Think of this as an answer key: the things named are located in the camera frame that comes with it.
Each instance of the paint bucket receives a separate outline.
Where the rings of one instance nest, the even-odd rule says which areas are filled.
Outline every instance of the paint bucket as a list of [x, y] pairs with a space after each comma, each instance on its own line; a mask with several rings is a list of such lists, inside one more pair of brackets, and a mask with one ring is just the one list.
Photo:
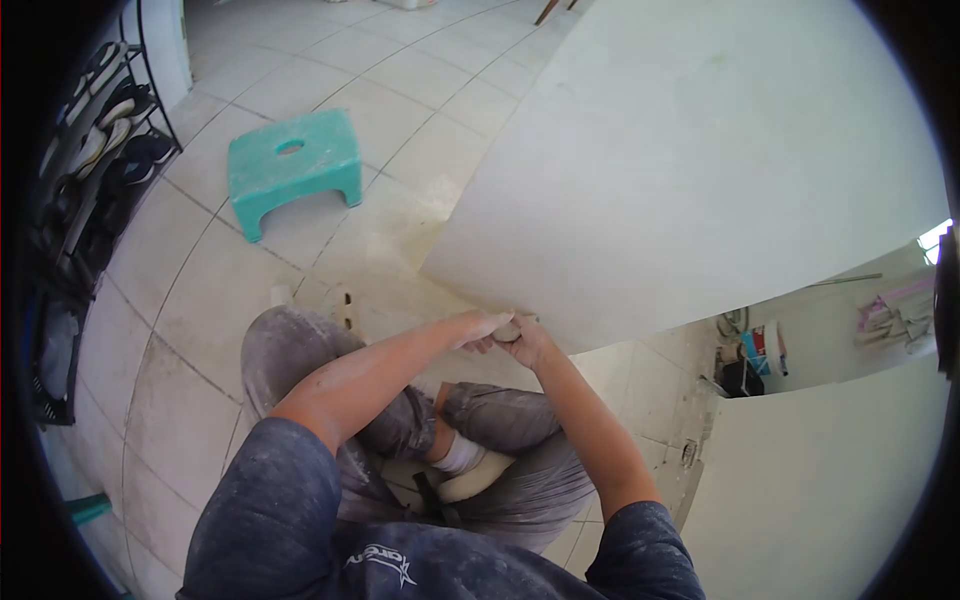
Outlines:
[[744, 331], [740, 334], [740, 340], [743, 342], [747, 360], [754, 366], [757, 374], [781, 377], [787, 375], [786, 347], [783, 345], [780, 323], [776, 319]]

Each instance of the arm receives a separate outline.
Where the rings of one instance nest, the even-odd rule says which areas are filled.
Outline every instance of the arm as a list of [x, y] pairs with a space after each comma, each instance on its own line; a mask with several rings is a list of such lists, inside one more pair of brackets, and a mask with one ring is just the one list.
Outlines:
[[303, 425], [336, 453], [437, 356], [490, 335], [511, 317], [472, 310], [360, 348], [307, 375], [269, 416]]
[[500, 346], [536, 374], [557, 421], [596, 486], [604, 521], [640, 500], [662, 503], [634, 440], [570, 359], [535, 320], [517, 316], [514, 323], [520, 327], [520, 337]]

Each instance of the tiled floor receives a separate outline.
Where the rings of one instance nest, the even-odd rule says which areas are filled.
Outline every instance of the tiled floor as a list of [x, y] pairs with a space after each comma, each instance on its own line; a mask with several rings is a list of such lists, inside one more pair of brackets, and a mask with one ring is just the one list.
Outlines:
[[[81, 528], [118, 585], [169, 598], [206, 500], [252, 426], [239, 350], [270, 288], [329, 313], [357, 298], [369, 341], [471, 308], [420, 264], [492, 138], [579, 15], [541, 0], [443, 0], [420, 12], [368, 0], [186, 4], [196, 85], [172, 109], [182, 156], [138, 208], [85, 324], [77, 424], [43, 435], [64, 497], [106, 491], [113, 513]], [[360, 141], [364, 202], [335, 193], [278, 208], [248, 244], [226, 203], [227, 145], [293, 114], [343, 107]], [[636, 436], [665, 501], [681, 509], [687, 439], [708, 397], [712, 348], [697, 323], [574, 358]], [[502, 352], [451, 352], [428, 375], [537, 389]], [[384, 472], [416, 502], [410, 465]], [[603, 531], [592, 502], [545, 555], [583, 577]]]

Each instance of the wooden chair leg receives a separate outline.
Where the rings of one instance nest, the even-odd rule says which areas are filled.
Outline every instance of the wooden chair leg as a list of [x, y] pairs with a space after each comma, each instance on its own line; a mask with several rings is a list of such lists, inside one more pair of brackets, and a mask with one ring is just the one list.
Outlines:
[[540, 13], [540, 18], [537, 19], [537, 22], [534, 23], [534, 25], [541, 24], [543, 22], [543, 19], [545, 19], [546, 16], [550, 14], [550, 11], [553, 10], [553, 7], [557, 6], [558, 2], [560, 2], [560, 0], [550, 0], [550, 2], [547, 2], [546, 8], [543, 9], [543, 12]]

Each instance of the white sock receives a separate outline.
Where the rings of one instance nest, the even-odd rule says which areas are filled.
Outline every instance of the white sock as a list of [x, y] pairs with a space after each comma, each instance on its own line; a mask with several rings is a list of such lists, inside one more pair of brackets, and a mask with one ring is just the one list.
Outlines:
[[449, 451], [433, 466], [451, 475], [460, 475], [476, 467], [486, 453], [485, 447], [454, 431]]

